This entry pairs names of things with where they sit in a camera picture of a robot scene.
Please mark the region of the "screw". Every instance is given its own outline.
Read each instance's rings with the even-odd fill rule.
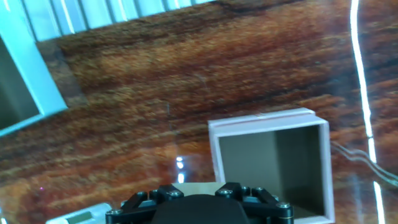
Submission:
[[[182,193],[179,190],[172,190],[168,194],[171,195],[171,196],[175,196],[176,197],[176,196],[181,195]]]
[[[273,195],[273,198],[278,202],[279,201],[279,197],[276,195]]]
[[[121,210],[121,209],[112,209],[110,211],[107,211],[106,214],[107,215],[119,215],[122,212],[123,212],[123,210]]]
[[[219,189],[219,190],[217,190],[217,192],[218,192],[219,194],[223,194],[223,195],[233,193],[232,190],[228,190],[228,189]]]
[[[276,204],[276,206],[277,206],[278,208],[289,208],[289,207],[290,207],[290,204],[287,203],[287,202],[279,202],[279,203]]]

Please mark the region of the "white object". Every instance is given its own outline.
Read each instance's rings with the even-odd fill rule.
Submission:
[[[22,77],[22,81],[32,96],[34,103],[39,111],[37,115],[25,119],[8,128],[0,129],[0,137],[13,131],[28,126],[34,122],[67,109],[67,106],[55,85],[47,66],[36,47],[35,40],[30,36],[25,20],[20,14],[15,13],[12,8],[10,11],[0,4],[0,38],[4,42],[9,55]],[[11,84],[10,78],[5,78],[8,74],[3,74],[0,78],[2,85],[10,87],[7,94],[13,99],[17,86]]]
[[[264,187],[294,206],[295,223],[335,222],[329,125],[314,111],[209,121],[209,134],[217,182]]]
[[[106,223],[105,213],[111,209],[112,207],[109,204],[101,203],[53,218],[45,224],[103,224]]]

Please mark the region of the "wood grain surface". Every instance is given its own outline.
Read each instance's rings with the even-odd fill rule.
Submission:
[[[215,1],[38,43],[69,110],[0,139],[9,223],[46,220],[176,182],[214,181],[207,121],[306,107],[368,151],[351,2]],[[377,161],[398,173],[398,1],[364,0],[359,44]],[[398,190],[332,153],[337,223],[386,223]]]

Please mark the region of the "white container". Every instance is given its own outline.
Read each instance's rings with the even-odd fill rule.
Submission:
[[[0,138],[67,109],[16,2],[0,4]]]
[[[264,187],[295,223],[334,223],[329,125],[306,108],[209,121],[217,182]]]

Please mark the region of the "cable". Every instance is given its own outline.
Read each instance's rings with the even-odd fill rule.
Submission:
[[[376,163],[372,162],[372,160],[370,159],[369,155],[368,155],[366,152],[364,152],[364,151],[362,151],[362,150],[359,150],[359,149],[348,150],[347,148],[345,148],[344,146],[338,144],[337,142],[331,142],[331,143],[334,144],[334,145],[336,145],[336,146],[338,146],[340,149],[344,150],[345,152],[347,152],[347,153],[350,154],[350,155],[354,155],[354,156],[355,156],[356,154],[361,154],[361,155],[365,156],[365,157],[370,161],[370,163],[371,163],[372,165],[374,165],[378,170],[380,170],[381,172],[383,172],[383,173],[386,174],[387,176],[392,177],[392,178],[394,178],[395,180],[398,180],[398,176],[396,176],[396,175],[394,175],[394,174],[391,174],[391,173],[388,172],[388,171],[385,171],[385,170],[384,170],[383,168],[381,168],[379,165],[377,165]]]
[[[376,173],[376,175],[378,175],[381,179],[383,179],[387,183],[392,184],[393,186],[398,187],[398,177],[394,174],[391,174],[390,172],[385,171],[383,168],[379,167],[377,164],[371,162],[369,156],[364,151],[360,151],[359,149],[354,149],[353,151],[350,151],[350,150],[346,149],[345,147],[340,146],[336,142],[332,142],[332,143],[337,146],[332,146],[331,148],[340,152],[343,156],[345,156],[345,158],[347,158],[350,161],[362,161],[362,162],[366,163],[373,170],[373,172]],[[359,157],[359,156],[358,157],[350,157],[349,156],[349,155],[356,155],[356,154],[364,155],[366,158]],[[395,180],[388,179],[385,175],[381,174],[380,172],[388,175],[389,177],[394,178]]]

